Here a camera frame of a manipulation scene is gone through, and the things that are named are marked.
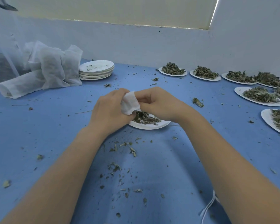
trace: blue tabletop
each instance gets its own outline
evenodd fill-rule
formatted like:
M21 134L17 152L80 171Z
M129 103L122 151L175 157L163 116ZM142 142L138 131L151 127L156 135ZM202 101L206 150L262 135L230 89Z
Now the blue tabletop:
M83 81L82 86L37 91L17 100L0 94L0 220L88 124L91 112L75 113L92 110L101 95L120 87L131 91L150 88L154 83L151 79L156 77L159 77L157 86L212 120L213 127L280 188L280 133L260 116L268 106L250 102L234 92L235 87L242 85L225 79L209 82L189 74L181 79L163 75L151 67L115 64L110 77ZM112 87L105 88L106 83ZM194 97L203 99L205 106L199 108L192 104ZM109 152L115 142L132 142L137 157L130 154L128 146ZM37 161L38 154L44 155L44 159ZM111 162L122 168L114 176L108 170ZM2 187L5 180L11 180L10 187ZM133 192L138 188L143 192ZM154 131L127 125L109 136L99 149L72 223L200 223L199 213L211 200L212 191L209 177L178 124L171 123ZM205 223L230 221L215 202Z

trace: stack of paper plates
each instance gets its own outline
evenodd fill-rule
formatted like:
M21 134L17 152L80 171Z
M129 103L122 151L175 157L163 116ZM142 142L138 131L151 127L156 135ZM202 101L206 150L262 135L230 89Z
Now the stack of paper plates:
M114 69L111 61L90 61L79 67L79 79L98 80L109 77Z

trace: person's left hand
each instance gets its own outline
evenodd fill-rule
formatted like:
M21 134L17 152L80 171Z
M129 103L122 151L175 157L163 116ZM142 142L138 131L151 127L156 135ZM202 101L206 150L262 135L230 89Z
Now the person's left hand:
M120 102L128 92L129 90L120 88L101 96L92 110L88 128L107 137L133 120L134 113L127 116L121 112Z

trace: forearm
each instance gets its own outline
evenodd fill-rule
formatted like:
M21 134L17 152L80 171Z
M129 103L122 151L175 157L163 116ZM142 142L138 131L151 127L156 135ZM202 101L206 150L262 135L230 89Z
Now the forearm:
M280 223L280 190L192 108L179 120L232 223Z
M104 139L83 128L1 223L70 223L85 177Z

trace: person's right hand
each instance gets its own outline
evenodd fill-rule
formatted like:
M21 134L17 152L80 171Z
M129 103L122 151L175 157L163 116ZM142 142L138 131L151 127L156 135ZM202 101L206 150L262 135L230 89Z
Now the person's right hand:
M162 120L178 122L182 118L183 113L190 108L190 106L157 86L136 91L135 97L143 112L153 114Z

